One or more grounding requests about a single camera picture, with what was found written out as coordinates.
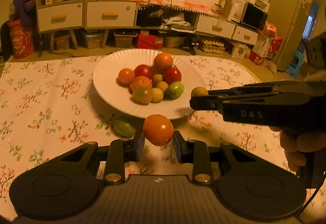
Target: drawer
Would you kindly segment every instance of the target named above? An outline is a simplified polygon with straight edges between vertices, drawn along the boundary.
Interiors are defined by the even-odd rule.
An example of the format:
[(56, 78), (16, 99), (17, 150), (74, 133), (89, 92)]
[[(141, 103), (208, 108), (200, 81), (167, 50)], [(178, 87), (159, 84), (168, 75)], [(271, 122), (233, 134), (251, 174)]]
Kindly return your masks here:
[(134, 26), (136, 3), (88, 2), (86, 27)]
[(231, 38), (234, 32), (235, 24), (208, 16), (199, 16), (197, 23), (197, 32), (203, 32), (216, 36)]
[(83, 26), (83, 3), (38, 9), (40, 32)]
[(253, 32), (251, 30), (246, 29), (246, 28), (237, 26), (235, 28), (232, 39), (240, 41), (240, 42), (247, 43), (249, 45), (254, 45), (257, 42), (258, 33), (255, 33), (255, 32)]

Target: ribbed gray surface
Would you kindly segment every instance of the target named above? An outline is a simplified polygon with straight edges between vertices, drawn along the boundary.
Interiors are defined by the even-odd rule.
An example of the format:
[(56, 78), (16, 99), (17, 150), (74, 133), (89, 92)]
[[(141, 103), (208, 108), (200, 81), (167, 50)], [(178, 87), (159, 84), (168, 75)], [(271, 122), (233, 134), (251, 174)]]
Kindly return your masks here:
[[(108, 186), (86, 211), (59, 221), (20, 217), (15, 224), (258, 224), (227, 210), (208, 187), (186, 176), (132, 175), (119, 186)], [(296, 218), (274, 222), (299, 224)]]

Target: table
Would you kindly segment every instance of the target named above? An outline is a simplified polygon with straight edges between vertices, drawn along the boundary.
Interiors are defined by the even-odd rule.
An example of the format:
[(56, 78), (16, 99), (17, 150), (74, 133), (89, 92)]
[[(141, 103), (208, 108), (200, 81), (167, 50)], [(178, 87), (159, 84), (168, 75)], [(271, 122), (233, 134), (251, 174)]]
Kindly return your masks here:
[[(181, 56), (193, 65), (208, 89), (228, 89), (259, 81), (244, 66), (226, 59)], [(109, 145), (118, 137), (112, 122), (122, 115), (97, 94), (93, 71), (103, 56), (53, 61), (6, 63), (0, 79), (0, 215), (13, 220), (16, 213), (9, 187), (21, 173), (88, 141)], [(138, 131), (142, 121), (134, 119)], [(208, 146), (231, 142), (286, 170), (278, 133), (266, 126), (226, 123), (214, 111), (194, 112), (173, 122), (185, 139)], [(136, 174), (190, 174), (191, 164), (178, 164), (172, 144), (145, 142), (139, 163), (126, 164), (126, 177)], [(103, 175), (101, 164), (98, 177)], [(218, 178), (217, 165), (213, 166)], [(313, 191), (307, 190), (307, 199)], [(304, 222), (326, 216), (326, 184), (301, 215)]]

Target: red bucket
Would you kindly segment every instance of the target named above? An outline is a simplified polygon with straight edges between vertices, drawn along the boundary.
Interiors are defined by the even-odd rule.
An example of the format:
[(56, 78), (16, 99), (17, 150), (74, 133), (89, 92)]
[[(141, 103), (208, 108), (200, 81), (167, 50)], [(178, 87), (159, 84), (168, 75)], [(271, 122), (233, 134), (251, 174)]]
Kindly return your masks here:
[(35, 51), (32, 29), (21, 26), (21, 20), (8, 23), (12, 51), (15, 59), (26, 58)]

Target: paper plate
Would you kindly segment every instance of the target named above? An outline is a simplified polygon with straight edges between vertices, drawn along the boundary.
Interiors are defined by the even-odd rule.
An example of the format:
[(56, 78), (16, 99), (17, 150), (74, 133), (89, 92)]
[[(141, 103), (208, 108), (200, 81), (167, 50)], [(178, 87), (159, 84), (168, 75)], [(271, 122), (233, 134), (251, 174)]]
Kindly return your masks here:
[(191, 91), (198, 86), (206, 87), (206, 84), (196, 69), (188, 63), (188, 60), (182, 59), (180, 56), (172, 57), (174, 65), (182, 74), (185, 91), (175, 100), (164, 99), (160, 103), (139, 105), (131, 100), (128, 88), (117, 83), (120, 70), (134, 69), (141, 64), (151, 66), (159, 53), (161, 52), (151, 49), (126, 49), (105, 57), (94, 71), (93, 82), (96, 91), (112, 107), (134, 117), (146, 118), (153, 114), (161, 114), (172, 120), (190, 115), (192, 113), (189, 106)]

